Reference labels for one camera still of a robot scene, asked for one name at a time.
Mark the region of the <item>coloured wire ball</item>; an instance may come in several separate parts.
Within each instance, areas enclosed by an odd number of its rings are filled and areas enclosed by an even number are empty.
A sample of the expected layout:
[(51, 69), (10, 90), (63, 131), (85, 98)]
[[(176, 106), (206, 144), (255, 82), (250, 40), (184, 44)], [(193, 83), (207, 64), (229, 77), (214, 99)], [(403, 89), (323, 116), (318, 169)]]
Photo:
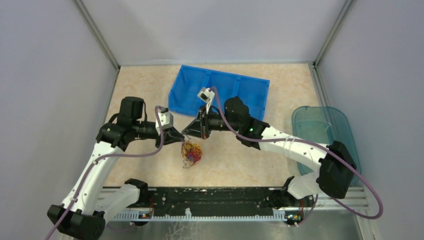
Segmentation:
[(185, 140), (181, 144), (181, 156), (183, 168), (189, 169), (198, 164), (203, 157), (203, 149), (197, 141)]

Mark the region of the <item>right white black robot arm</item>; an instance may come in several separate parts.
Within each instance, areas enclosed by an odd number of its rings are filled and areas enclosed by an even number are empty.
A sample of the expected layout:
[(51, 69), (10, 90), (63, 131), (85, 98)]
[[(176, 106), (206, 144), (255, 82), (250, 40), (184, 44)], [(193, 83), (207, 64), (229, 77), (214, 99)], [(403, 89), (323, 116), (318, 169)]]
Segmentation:
[(220, 112), (207, 112), (207, 107), (201, 106), (195, 120), (182, 132), (205, 140), (212, 131), (230, 130), (237, 132), (236, 139), (244, 146), (281, 154), (311, 169), (284, 183), (281, 199), (287, 206), (320, 193), (335, 199), (346, 197), (357, 165), (345, 144), (336, 140), (331, 144), (316, 143), (279, 131), (252, 117), (248, 106), (237, 96), (227, 99)]

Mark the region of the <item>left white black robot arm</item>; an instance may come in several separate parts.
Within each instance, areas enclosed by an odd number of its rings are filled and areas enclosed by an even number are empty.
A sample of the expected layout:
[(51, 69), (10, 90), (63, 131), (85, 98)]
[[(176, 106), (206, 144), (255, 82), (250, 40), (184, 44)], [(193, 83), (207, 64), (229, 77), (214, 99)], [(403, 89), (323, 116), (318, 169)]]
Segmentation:
[(154, 122), (141, 121), (144, 105), (142, 98), (123, 98), (119, 113), (100, 128), (91, 157), (74, 187), (60, 204), (51, 205), (47, 211), (48, 218), (54, 224), (45, 237), (47, 240), (55, 231), (69, 239), (97, 240), (107, 224), (126, 207), (151, 205), (148, 184), (133, 178), (125, 181), (112, 195), (99, 200), (114, 165), (121, 157), (131, 157), (125, 153), (131, 142), (146, 139), (156, 141), (155, 151), (134, 155), (135, 158), (144, 158), (157, 154), (164, 145), (184, 140), (183, 135), (174, 128), (173, 115), (166, 107), (155, 107)]

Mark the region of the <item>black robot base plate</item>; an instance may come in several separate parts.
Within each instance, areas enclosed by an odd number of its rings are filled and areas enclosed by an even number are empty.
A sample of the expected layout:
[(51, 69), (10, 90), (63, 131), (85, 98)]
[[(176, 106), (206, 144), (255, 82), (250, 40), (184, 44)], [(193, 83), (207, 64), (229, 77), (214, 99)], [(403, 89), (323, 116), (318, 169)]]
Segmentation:
[(148, 208), (155, 217), (271, 217), (275, 210), (312, 206), (307, 196), (296, 199), (281, 187), (155, 187), (132, 208)]

